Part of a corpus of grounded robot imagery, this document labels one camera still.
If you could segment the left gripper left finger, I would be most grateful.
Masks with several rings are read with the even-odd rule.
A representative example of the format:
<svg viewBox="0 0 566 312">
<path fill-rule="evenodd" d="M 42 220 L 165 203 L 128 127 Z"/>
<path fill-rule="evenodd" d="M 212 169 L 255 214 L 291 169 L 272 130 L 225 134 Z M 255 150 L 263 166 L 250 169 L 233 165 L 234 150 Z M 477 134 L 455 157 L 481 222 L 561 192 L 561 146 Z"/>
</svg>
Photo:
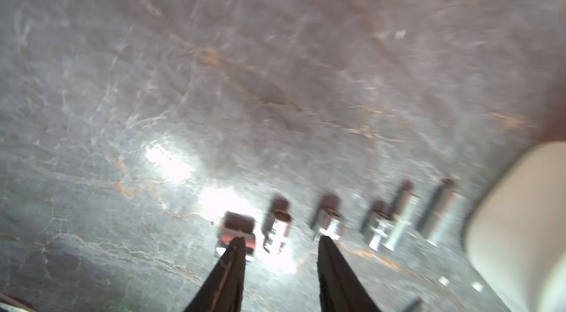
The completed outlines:
<svg viewBox="0 0 566 312">
<path fill-rule="evenodd" d="M 241 311 L 245 271 L 245 239 L 234 238 L 184 311 Z"/>
</svg>

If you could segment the white plastic storage box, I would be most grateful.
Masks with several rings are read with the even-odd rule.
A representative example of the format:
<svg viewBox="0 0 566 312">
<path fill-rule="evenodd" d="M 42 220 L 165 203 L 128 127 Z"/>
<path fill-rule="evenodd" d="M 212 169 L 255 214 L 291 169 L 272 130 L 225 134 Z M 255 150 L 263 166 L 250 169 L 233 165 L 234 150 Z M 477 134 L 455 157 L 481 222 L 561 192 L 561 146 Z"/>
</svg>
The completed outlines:
<svg viewBox="0 0 566 312">
<path fill-rule="evenodd" d="M 565 310 L 565 143 L 527 151 L 473 213 L 464 245 L 510 311 Z"/>
</svg>

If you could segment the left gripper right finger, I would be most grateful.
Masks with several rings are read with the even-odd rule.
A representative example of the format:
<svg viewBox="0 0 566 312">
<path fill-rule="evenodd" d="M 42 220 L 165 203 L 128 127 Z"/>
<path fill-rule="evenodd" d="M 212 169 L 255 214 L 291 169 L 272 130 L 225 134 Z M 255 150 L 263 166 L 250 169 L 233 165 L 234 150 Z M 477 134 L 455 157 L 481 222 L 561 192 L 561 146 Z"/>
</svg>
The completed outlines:
<svg viewBox="0 0 566 312">
<path fill-rule="evenodd" d="M 322 311 L 380 312 L 335 242 L 325 235 L 318 244 L 317 268 Z"/>
</svg>

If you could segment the long chrome socket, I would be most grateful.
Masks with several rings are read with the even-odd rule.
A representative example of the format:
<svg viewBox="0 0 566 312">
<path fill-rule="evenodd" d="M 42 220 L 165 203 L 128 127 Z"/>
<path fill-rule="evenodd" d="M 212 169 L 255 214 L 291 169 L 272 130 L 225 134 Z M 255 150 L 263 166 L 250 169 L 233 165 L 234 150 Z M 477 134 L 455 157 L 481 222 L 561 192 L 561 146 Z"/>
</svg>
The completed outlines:
<svg viewBox="0 0 566 312">
<path fill-rule="evenodd" d="M 418 225 L 421 237 L 438 247 L 465 201 L 465 197 L 452 188 L 442 188 Z"/>
</svg>

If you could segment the short chrome socket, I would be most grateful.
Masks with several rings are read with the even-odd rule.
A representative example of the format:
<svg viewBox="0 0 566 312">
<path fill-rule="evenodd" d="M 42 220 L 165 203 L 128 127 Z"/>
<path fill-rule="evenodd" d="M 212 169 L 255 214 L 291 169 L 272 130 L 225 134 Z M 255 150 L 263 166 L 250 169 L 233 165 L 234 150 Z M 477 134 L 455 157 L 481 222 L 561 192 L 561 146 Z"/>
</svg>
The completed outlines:
<svg viewBox="0 0 566 312">
<path fill-rule="evenodd" d="M 381 245 L 390 236 L 393 227 L 394 223 L 388 216 L 372 212 L 362 230 L 364 242 L 370 249 L 379 251 Z"/>
</svg>

